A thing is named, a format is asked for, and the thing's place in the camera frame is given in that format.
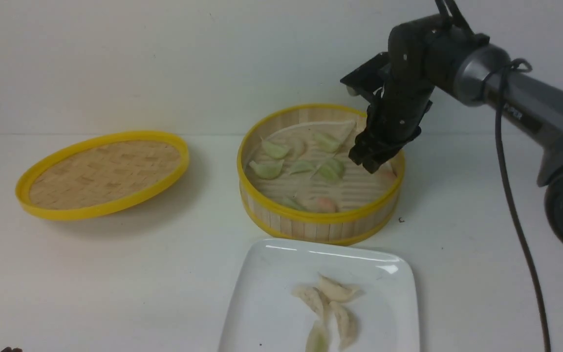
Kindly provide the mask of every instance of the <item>white table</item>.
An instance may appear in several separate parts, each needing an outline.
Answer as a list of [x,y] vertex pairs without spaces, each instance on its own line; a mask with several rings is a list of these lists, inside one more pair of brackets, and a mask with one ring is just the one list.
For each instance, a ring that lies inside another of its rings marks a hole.
[[[60,223],[23,212],[14,197],[18,177],[90,137],[0,135],[0,350],[215,351],[244,255],[267,238],[239,200],[241,137],[187,136],[192,162],[184,177],[118,214]],[[552,344],[563,352],[563,245],[535,185],[541,151],[516,135],[505,140]],[[534,290],[493,137],[426,134],[406,152],[393,221],[356,246],[412,266],[422,351],[541,352]]]

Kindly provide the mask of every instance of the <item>dumpling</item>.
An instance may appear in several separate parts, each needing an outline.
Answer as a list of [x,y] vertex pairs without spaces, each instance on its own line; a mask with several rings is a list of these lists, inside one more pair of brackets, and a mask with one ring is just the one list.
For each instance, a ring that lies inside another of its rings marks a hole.
[[290,166],[290,169],[288,169],[288,174],[292,175],[300,172],[309,172],[314,171],[315,169],[316,167],[313,163],[308,162],[307,160],[297,160]]
[[335,171],[340,178],[342,178],[342,175],[345,173],[344,163],[336,158],[329,158],[323,164],[331,167],[331,169]]
[[317,320],[310,330],[305,352],[327,352],[329,350],[329,334],[322,320]]
[[327,276],[322,276],[321,274],[319,274],[319,276],[319,290],[321,290],[330,301],[347,302],[360,290],[357,286],[345,286],[335,280],[327,278]]
[[333,199],[327,197],[319,197],[316,200],[317,211],[320,213],[335,213],[338,211],[338,206]]
[[315,287],[297,286],[292,295],[300,298],[324,322],[329,316],[327,297]]
[[264,149],[264,154],[273,159],[281,159],[290,151],[290,148],[285,145],[275,144],[264,139],[262,140],[262,149]]
[[305,142],[301,138],[292,136],[288,138],[288,144],[292,148],[292,156],[295,159],[305,153]]
[[351,313],[347,308],[343,307],[340,303],[331,301],[329,304],[333,316],[336,317],[336,323],[338,324],[338,335],[340,336],[339,350],[344,350],[349,347],[357,339],[358,326],[357,320],[353,313]]
[[324,132],[315,132],[312,137],[314,142],[317,143],[320,150],[328,153],[335,153],[342,145],[342,142]]
[[252,160],[249,162],[249,166],[253,169],[253,172],[255,172],[255,174],[257,174],[259,178],[264,178],[264,180],[272,180],[279,176],[282,172],[283,160],[270,164],[256,163]]

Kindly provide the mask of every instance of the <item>white dumpling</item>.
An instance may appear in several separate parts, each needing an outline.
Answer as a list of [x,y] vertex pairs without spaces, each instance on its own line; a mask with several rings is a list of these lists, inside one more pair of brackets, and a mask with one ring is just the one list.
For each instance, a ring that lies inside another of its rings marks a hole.
[[310,330],[305,352],[327,352],[329,350],[329,334],[322,320],[317,320]]
[[342,285],[335,280],[327,278],[327,276],[320,275],[319,290],[326,295],[330,301],[347,302],[353,295],[360,290],[359,287],[354,285]]
[[288,138],[288,144],[290,144],[292,155],[295,159],[305,153],[305,142],[301,138],[292,136]]
[[338,324],[338,336],[340,337],[339,350],[344,350],[349,347],[357,339],[358,326],[357,320],[353,313],[351,313],[347,308],[343,307],[340,303],[331,301],[329,306],[333,312],[333,316],[336,317],[336,323]]
[[327,321],[329,315],[327,297],[315,287],[297,286],[292,295],[299,297],[322,320]]

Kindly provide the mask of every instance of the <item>bamboo steamer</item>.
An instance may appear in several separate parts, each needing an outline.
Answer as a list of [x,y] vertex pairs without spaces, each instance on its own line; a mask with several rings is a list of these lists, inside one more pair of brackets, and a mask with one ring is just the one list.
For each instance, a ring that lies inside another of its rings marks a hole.
[[[405,158],[403,152],[399,152],[389,161],[389,166],[385,164],[373,175],[351,162],[348,150],[364,127],[366,114],[327,104],[291,107],[258,122],[243,138],[237,160],[240,195],[248,216],[257,226],[277,238],[351,245],[375,234],[394,213],[405,174]],[[262,138],[285,143],[289,136],[299,136],[306,141],[307,151],[301,159],[318,163],[327,155],[311,140],[311,134],[316,130],[336,137],[348,135],[336,154],[336,158],[346,166],[344,181],[340,185],[328,185],[318,176],[309,180],[306,179],[310,175],[306,174],[289,176],[287,170],[293,163],[291,158],[284,161],[281,176],[275,180],[259,179],[247,167],[251,160],[272,161],[261,150]],[[396,174],[396,178],[383,183],[381,180],[389,170]],[[280,204],[284,195],[303,198],[304,203],[326,195],[337,200],[339,212],[321,214],[290,209]]]

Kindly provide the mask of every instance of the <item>black cable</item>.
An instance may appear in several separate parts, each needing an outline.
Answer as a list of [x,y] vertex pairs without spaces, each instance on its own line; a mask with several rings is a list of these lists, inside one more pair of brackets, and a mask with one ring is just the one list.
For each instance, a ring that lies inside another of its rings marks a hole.
[[[519,69],[520,65],[524,65],[526,69]],[[538,312],[540,313],[540,323],[542,327],[542,338],[544,340],[544,350],[545,352],[551,351],[550,335],[549,335],[549,325],[547,323],[547,312],[544,308],[544,299],[542,297],[542,289],[540,287],[540,280],[538,279],[538,272],[536,271],[536,265],[534,265],[534,258],[531,256],[531,251],[529,250],[529,245],[527,244],[527,239],[522,231],[522,226],[520,225],[520,220],[518,213],[516,212],[516,205],[514,204],[514,196],[512,195],[512,187],[510,187],[510,181],[507,177],[507,167],[505,166],[505,153],[503,151],[503,138],[501,136],[501,120],[503,105],[505,105],[505,89],[507,89],[507,77],[511,71],[531,71],[531,65],[525,59],[516,59],[510,62],[506,67],[503,68],[501,73],[501,81],[498,85],[498,101],[497,101],[497,113],[495,116],[495,130],[494,138],[497,143],[497,155],[498,155],[498,166],[501,171],[501,180],[503,181],[503,189],[505,190],[505,198],[507,199],[507,206],[510,209],[510,214],[512,215],[512,221],[514,222],[514,227],[516,228],[516,234],[518,235],[518,240],[520,241],[520,246],[522,247],[522,252],[525,255],[525,260],[527,261],[527,266],[529,267],[529,274],[531,275],[531,281],[534,284],[534,291],[536,292],[536,300],[538,301]]]

